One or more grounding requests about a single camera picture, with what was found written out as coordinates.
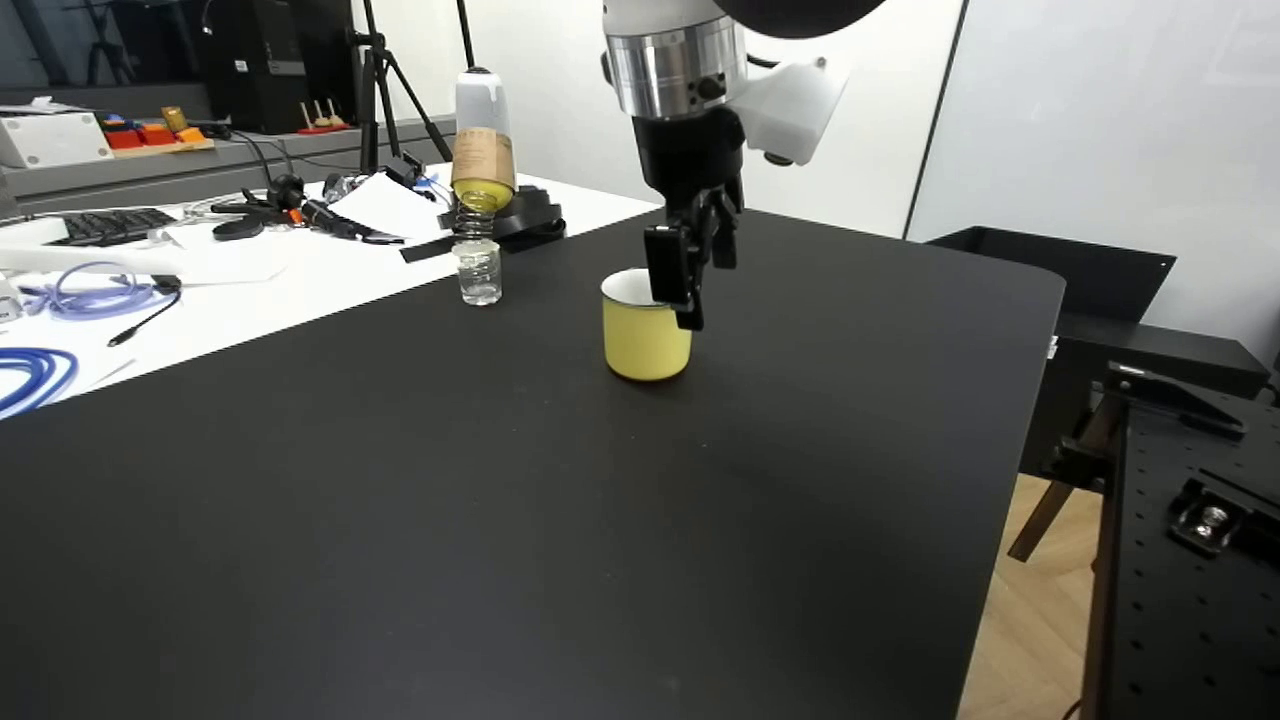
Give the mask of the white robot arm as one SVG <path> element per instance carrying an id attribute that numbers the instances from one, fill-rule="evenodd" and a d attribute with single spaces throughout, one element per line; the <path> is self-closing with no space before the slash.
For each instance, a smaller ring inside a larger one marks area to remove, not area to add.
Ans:
<path id="1" fill-rule="evenodd" d="M 737 266 L 744 151 L 806 165 L 845 98 L 812 60 L 761 60 L 748 32 L 819 40 L 883 0 L 601 0 L 601 71 L 632 120 L 645 186 L 664 217 L 645 232 L 651 296 L 689 332 L 702 329 L 702 269 Z"/>

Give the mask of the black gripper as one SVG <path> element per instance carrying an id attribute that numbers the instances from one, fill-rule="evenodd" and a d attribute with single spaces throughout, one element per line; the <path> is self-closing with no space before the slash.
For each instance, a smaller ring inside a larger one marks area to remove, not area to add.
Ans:
<path id="1" fill-rule="evenodd" d="M 744 214 L 744 126 L 733 107 L 681 120 L 634 120 L 645 186 L 664 201 L 666 223 L 645 232 L 646 283 L 658 305 L 681 305 L 689 332 L 702 329 L 702 269 L 737 266 L 737 221 Z"/>

